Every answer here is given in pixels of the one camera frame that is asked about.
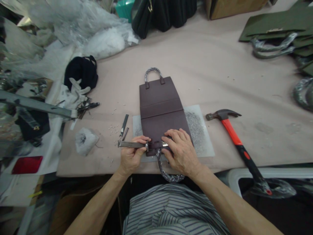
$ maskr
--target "person's left hand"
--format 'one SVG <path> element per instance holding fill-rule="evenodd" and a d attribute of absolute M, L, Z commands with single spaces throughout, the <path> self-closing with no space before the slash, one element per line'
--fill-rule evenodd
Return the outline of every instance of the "person's left hand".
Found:
<path fill-rule="evenodd" d="M 147 140 L 151 141 L 149 137 L 146 136 L 137 136 L 131 140 L 131 142 L 142 143 L 145 144 Z M 139 149 L 134 148 L 122 148 L 121 152 L 121 164 L 118 171 L 129 177 L 133 174 L 140 165 L 140 159 L 143 153 L 146 151 L 146 147 L 142 147 Z"/>

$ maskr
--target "claw hammer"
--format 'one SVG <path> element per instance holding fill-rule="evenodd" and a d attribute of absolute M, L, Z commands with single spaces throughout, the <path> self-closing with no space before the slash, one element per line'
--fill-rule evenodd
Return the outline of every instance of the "claw hammer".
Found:
<path fill-rule="evenodd" d="M 252 174 L 254 181 L 256 183 L 258 183 L 257 185 L 258 185 L 259 189 L 261 189 L 268 196 L 271 196 L 273 193 L 272 193 L 270 186 L 268 185 L 268 183 L 266 182 L 266 180 L 264 179 L 264 177 L 260 173 L 259 169 L 255 165 L 254 161 L 252 160 L 252 158 L 248 154 L 247 150 L 243 146 L 241 140 L 239 139 L 238 135 L 236 134 L 234 128 L 232 127 L 232 125 L 228 119 L 228 115 L 231 115 L 234 117 L 241 116 L 241 114 L 236 113 L 232 110 L 221 109 L 221 110 L 216 111 L 213 114 L 207 114 L 205 117 L 207 120 L 212 120 L 214 118 L 218 118 L 222 122 L 222 124 L 226 128 L 228 134 L 230 135 L 235 147 L 237 148 L 239 155 L 241 156 L 245 165 L 247 166 L 250 173 Z"/>

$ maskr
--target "white glove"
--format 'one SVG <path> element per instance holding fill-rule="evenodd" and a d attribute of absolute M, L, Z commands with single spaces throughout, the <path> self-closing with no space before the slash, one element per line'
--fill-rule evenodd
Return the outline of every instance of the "white glove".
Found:
<path fill-rule="evenodd" d="M 69 78 L 69 80 L 72 83 L 72 89 L 71 91 L 68 89 L 65 91 L 67 98 L 64 107 L 67 109 L 76 109 L 81 102 L 87 99 L 84 94 L 90 91 L 90 87 L 88 86 L 85 89 L 82 89 L 79 85 L 82 82 L 81 79 L 76 81 L 74 78 Z"/>

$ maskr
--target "pink table surface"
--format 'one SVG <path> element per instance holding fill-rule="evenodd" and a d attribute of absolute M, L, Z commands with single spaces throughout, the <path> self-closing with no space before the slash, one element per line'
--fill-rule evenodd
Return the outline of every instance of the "pink table surface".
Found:
<path fill-rule="evenodd" d="M 66 123 L 57 175 L 115 172 L 120 163 L 119 132 L 129 114 L 126 140 L 131 140 L 132 116 L 140 114 L 139 85 L 150 67 L 172 78 L 183 106 L 199 104 L 203 115 L 224 108 L 242 114 L 231 118 L 231 123 L 257 166 L 312 162 L 313 115 L 291 98 L 301 79 L 293 59 L 259 60 L 252 55 L 251 45 L 238 42 L 250 16 L 286 10 L 294 2 L 278 1 L 271 8 L 214 21 L 198 9 L 185 26 L 154 31 L 139 46 L 98 61 L 98 84 L 89 96 L 101 105 L 78 120 L 74 130 L 70 130 L 72 121 Z M 151 73 L 148 79 L 158 77 Z M 244 167 L 220 121 L 206 124 L 216 155 L 200 161 L 214 172 Z M 111 125 L 118 125 L 117 134 L 108 130 Z M 93 147 L 87 157 L 75 149 L 75 134 L 82 127 L 98 133 L 101 147 Z M 168 173 L 175 173 L 164 165 Z M 142 163 L 137 173 L 158 174 L 157 162 Z"/>

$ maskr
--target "plastic-wrapped handle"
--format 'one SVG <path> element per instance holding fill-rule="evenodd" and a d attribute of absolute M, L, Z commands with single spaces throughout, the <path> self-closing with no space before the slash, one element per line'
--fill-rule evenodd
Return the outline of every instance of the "plastic-wrapped handle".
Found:
<path fill-rule="evenodd" d="M 292 33 L 279 46 L 265 45 L 265 41 L 259 41 L 256 38 L 253 38 L 250 42 L 252 43 L 252 47 L 254 51 L 257 52 L 275 52 L 281 51 L 289 47 L 289 45 L 294 41 L 294 39 L 298 36 L 297 33 Z"/>
<path fill-rule="evenodd" d="M 293 88 L 292 97 L 296 103 L 304 108 L 305 110 L 313 112 L 313 98 L 311 96 L 311 87 L 313 88 L 313 78 L 304 78 L 301 79 L 297 85 Z M 308 86 L 310 88 L 307 90 L 306 97 L 303 98 L 302 91 L 305 90 Z"/>
<path fill-rule="evenodd" d="M 156 149 L 156 156 L 157 156 L 157 163 L 161 171 L 161 175 L 164 177 L 164 179 L 166 179 L 170 183 L 178 183 L 179 181 L 182 181 L 185 178 L 184 175 L 169 175 L 163 170 L 162 165 L 161 165 L 161 149 L 160 148 Z"/>
<path fill-rule="evenodd" d="M 294 49 L 295 49 L 295 47 L 291 46 L 291 47 L 288 47 L 285 50 L 279 51 L 276 54 L 269 54 L 269 55 L 267 55 L 266 53 L 262 53 L 262 52 L 258 52 L 258 51 L 253 51 L 253 54 L 254 54 L 255 57 L 257 57 L 259 59 L 272 59 L 272 58 L 275 58 L 275 57 L 279 57 L 281 55 L 290 54 L 290 53 L 292 53 L 294 51 Z"/>
<path fill-rule="evenodd" d="M 161 71 L 160 71 L 158 68 L 156 68 L 156 67 L 152 67 L 152 68 L 149 68 L 149 69 L 146 71 L 146 73 L 144 74 L 144 81 L 145 81 L 145 82 L 148 82 L 147 76 L 148 76 L 148 73 L 150 73 L 151 71 L 156 71 L 156 72 L 160 75 L 160 78 L 162 78 Z"/>

